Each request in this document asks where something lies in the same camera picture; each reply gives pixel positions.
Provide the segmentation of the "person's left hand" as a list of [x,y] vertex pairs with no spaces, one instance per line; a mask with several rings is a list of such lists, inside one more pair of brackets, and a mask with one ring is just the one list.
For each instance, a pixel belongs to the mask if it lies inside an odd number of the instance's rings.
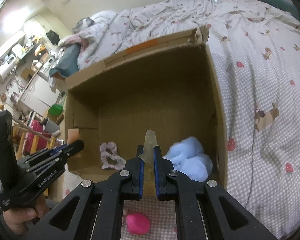
[[46,204],[45,196],[42,194],[37,200],[35,207],[27,207],[27,208],[13,208],[8,211],[3,212],[3,218],[6,225],[12,230],[16,235],[23,235],[28,227],[26,226],[26,222],[32,221],[36,218],[43,218],[50,209]]

